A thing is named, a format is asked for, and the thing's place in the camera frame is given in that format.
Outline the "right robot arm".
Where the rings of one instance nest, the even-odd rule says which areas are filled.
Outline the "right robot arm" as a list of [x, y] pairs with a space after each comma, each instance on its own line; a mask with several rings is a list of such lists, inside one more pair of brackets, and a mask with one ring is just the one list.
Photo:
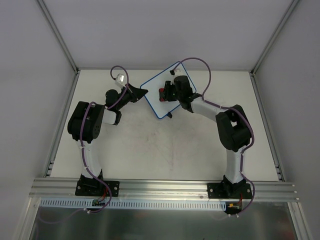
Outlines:
[[178, 101], [181, 107], [193, 114], [202, 115], [216, 123], [218, 137], [226, 149], [226, 171], [222, 181], [213, 188], [208, 196], [236, 199], [246, 193], [248, 186], [244, 177], [244, 152], [254, 143], [253, 130], [240, 105], [223, 107], [203, 99], [193, 92], [186, 75], [170, 74], [173, 80], [167, 80], [159, 89], [161, 102]]

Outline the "red bone-shaped eraser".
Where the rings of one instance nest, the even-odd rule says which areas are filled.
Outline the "red bone-shaped eraser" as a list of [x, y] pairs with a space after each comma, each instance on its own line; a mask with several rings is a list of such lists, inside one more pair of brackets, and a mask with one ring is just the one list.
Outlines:
[[166, 90], [165, 90], [165, 88], [160, 88], [158, 90], [158, 92], [159, 92], [159, 101], [160, 102], [165, 102], [166, 101]]

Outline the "blue framed whiteboard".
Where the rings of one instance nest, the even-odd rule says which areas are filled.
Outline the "blue framed whiteboard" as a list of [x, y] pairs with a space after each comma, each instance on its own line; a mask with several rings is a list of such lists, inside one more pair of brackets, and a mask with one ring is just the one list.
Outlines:
[[153, 76], [151, 79], [147, 80], [140, 86], [141, 89], [148, 90], [148, 93], [144, 97], [158, 119], [167, 117], [167, 114], [169, 112], [172, 113], [172, 111], [181, 106], [180, 102], [177, 100], [172, 102], [161, 102], [159, 100], [159, 89], [165, 87], [166, 81], [173, 82], [174, 78], [179, 76], [172, 76], [170, 74], [170, 70], [174, 70], [176, 68], [181, 69], [181, 71], [183, 72], [181, 76], [187, 76], [193, 92], [197, 92], [197, 89], [193, 81], [191, 80], [186, 68], [182, 63], [179, 64], [178, 62], [157, 73], [155, 76]]

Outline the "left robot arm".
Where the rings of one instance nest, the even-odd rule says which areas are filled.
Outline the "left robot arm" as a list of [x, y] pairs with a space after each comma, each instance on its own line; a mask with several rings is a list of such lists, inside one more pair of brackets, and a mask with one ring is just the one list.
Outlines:
[[137, 88], [131, 84], [123, 87], [121, 92], [110, 89], [105, 93], [105, 104], [79, 101], [67, 124], [67, 131], [76, 141], [81, 154], [83, 171], [77, 181], [76, 196], [103, 196], [108, 192], [104, 181], [94, 143], [98, 138], [102, 124], [116, 126], [119, 124], [123, 108], [128, 103], [136, 103], [148, 93], [147, 89]]

